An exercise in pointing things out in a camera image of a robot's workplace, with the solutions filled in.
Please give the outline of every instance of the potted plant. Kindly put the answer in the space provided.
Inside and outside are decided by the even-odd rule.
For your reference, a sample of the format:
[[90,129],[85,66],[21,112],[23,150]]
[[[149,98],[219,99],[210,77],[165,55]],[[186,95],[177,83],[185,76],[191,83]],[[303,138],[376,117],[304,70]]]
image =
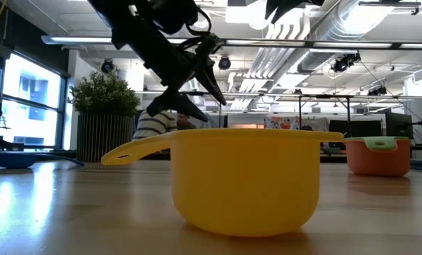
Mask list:
[[69,102],[79,112],[78,160],[99,162],[104,154],[131,140],[140,99],[118,71],[92,72],[71,91]]

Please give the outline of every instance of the green lid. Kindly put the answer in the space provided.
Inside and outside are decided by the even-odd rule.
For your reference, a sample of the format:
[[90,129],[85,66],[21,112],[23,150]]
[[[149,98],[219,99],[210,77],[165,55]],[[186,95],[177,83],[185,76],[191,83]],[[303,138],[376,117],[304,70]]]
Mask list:
[[397,148],[397,140],[409,140],[407,137],[353,137],[346,140],[362,140],[372,150],[393,150]]

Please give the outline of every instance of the yellow pot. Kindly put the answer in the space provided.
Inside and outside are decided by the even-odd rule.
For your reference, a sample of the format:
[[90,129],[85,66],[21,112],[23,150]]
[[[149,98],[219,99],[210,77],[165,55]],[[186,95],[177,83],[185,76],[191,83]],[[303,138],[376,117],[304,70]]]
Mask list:
[[291,232],[313,215],[319,196],[320,142],[334,132],[183,130],[129,142],[102,158],[130,164],[171,148],[172,196],[189,223],[241,237]]

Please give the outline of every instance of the wooden table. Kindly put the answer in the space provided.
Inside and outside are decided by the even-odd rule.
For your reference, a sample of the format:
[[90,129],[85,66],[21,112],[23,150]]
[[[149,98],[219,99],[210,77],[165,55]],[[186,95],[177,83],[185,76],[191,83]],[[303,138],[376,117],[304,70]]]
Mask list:
[[367,178],[323,164],[321,184],[302,230],[245,239],[184,222],[168,161],[0,170],[0,254],[422,254],[422,172]]

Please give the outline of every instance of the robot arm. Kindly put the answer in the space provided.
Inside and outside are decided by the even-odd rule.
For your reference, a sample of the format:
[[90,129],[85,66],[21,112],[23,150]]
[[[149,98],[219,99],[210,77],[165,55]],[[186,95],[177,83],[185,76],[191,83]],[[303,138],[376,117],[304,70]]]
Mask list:
[[[172,109],[206,122],[206,115],[187,96],[178,92],[182,85],[194,77],[221,104],[226,104],[212,70],[214,62],[209,58],[223,42],[210,32],[209,17],[193,0],[88,1],[112,30],[112,44],[118,50],[129,45],[144,61],[144,66],[152,69],[161,78],[162,85],[167,86],[165,92],[148,106],[148,114],[153,116],[163,110]],[[322,4],[324,0],[305,1]],[[301,2],[303,1],[268,0],[266,15],[271,15],[276,9],[277,12],[286,13]],[[207,32],[194,31],[191,28],[197,22],[199,13],[210,23]],[[183,26],[195,37],[178,46],[172,45],[161,33],[174,34]],[[186,51],[194,45],[198,45],[195,53]]]

